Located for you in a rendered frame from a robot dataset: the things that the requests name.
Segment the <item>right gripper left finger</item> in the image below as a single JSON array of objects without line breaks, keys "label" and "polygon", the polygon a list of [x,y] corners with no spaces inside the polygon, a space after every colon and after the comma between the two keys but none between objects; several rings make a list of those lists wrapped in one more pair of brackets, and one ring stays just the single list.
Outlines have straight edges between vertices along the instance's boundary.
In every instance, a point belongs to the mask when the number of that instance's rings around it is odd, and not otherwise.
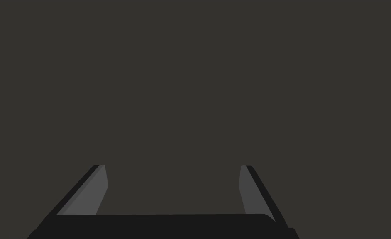
[{"label": "right gripper left finger", "polygon": [[48,215],[95,215],[108,186],[105,165],[93,165]]}]

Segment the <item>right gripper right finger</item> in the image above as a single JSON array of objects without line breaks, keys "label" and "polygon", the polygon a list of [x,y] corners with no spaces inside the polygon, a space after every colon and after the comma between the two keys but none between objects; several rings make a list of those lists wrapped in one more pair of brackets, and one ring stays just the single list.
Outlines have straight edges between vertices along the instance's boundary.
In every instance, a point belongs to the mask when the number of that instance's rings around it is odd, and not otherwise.
[{"label": "right gripper right finger", "polygon": [[281,211],[253,166],[241,166],[238,187],[246,214],[267,215],[278,226],[288,227]]}]

